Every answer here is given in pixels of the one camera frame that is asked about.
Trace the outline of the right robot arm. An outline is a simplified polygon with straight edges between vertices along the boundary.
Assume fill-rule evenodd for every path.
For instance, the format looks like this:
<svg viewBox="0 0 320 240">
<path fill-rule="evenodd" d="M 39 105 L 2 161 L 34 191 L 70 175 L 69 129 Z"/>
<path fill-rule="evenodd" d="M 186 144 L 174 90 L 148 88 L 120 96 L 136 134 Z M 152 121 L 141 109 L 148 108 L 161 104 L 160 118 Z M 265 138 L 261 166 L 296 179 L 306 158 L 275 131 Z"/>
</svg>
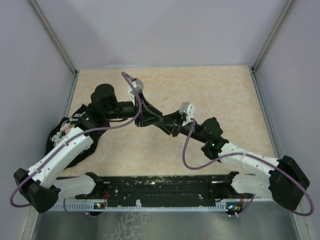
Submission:
<svg viewBox="0 0 320 240">
<path fill-rule="evenodd" d="M 231 173 L 223 185 L 223 192 L 229 198 L 235 198 L 238 194 L 264 196 L 293 213 L 303 197 L 311 198 L 307 193 L 310 181 L 292 157 L 266 157 L 229 142 L 222 137 L 223 130 L 215 117 L 197 124 L 193 117 L 175 112 L 163 116 L 155 126 L 173 137 L 186 135 L 182 162 L 189 170 L 204 169 L 215 162 L 244 170 L 244 173 Z M 200 166 L 187 163 L 186 151 L 190 139 L 204 143 L 201 151 L 209 159 L 207 163 Z"/>
</svg>

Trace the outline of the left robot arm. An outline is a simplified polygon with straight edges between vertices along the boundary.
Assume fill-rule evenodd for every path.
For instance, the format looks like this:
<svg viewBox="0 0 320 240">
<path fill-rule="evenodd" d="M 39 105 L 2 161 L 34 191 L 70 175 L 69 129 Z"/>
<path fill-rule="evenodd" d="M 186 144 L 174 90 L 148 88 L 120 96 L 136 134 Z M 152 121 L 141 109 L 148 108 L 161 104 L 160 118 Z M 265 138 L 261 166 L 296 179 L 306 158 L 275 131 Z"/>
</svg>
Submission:
<svg viewBox="0 0 320 240">
<path fill-rule="evenodd" d="M 20 193 L 38 212 L 45 213 L 58 201 L 86 195 L 95 199 L 104 192 L 104 182 L 93 172 L 82 176 L 58 179 L 73 161 L 86 158 L 87 151 L 111 130 L 110 121 L 129 119 L 143 127 L 147 121 L 159 123 L 162 112 L 144 98 L 143 84 L 130 83 L 130 101 L 119 102 L 114 87 L 104 83 L 91 94 L 91 103 L 75 122 L 74 127 L 39 162 L 28 169 L 19 168 L 13 175 Z"/>
</svg>

